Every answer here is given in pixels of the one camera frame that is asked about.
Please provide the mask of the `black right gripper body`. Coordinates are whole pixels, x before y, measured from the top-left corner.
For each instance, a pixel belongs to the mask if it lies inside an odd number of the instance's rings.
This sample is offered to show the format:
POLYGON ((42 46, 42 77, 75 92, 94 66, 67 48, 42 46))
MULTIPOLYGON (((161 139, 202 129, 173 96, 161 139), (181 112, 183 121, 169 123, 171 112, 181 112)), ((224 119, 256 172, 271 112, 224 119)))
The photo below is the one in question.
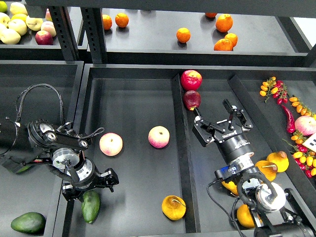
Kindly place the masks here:
POLYGON ((226 163, 247 160, 254 155, 254 149, 246 137, 253 128, 246 111, 234 108, 228 119, 211 123, 203 117, 194 120, 193 133, 203 147, 214 142, 226 163))

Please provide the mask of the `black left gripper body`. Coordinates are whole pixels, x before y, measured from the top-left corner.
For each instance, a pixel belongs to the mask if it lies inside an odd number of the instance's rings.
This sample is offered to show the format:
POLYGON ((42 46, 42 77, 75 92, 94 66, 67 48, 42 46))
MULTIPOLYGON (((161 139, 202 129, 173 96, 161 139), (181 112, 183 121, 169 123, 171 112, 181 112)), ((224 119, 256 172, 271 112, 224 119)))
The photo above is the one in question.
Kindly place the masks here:
POLYGON ((101 173, 89 159, 84 160, 78 168, 68 165, 66 171, 70 181, 62 185, 62 195, 67 201, 83 201, 83 194, 96 188, 109 188, 113 192, 113 187, 119 184, 118 175, 112 168, 101 173))

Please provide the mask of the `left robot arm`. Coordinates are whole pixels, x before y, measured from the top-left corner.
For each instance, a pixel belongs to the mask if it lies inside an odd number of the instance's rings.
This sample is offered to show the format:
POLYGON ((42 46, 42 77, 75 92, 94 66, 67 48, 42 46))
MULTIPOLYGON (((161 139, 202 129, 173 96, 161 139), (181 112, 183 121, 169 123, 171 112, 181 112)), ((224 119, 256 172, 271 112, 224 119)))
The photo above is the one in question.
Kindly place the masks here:
POLYGON ((92 138, 104 131, 98 128, 89 135, 77 134, 72 122, 65 122, 64 105, 60 92, 52 85, 40 83, 29 86, 16 99, 16 119, 0 122, 0 164, 13 173, 31 166, 45 164, 51 173, 60 177, 62 195, 66 200, 83 199, 83 194, 96 188, 109 188, 119 184, 112 168, 101 173, 93 161, 85 157, 92 138), (60 125, 38 119, 27 125, 21 123, 26 95, 37 87, 56 92, 60 107, 60 125))

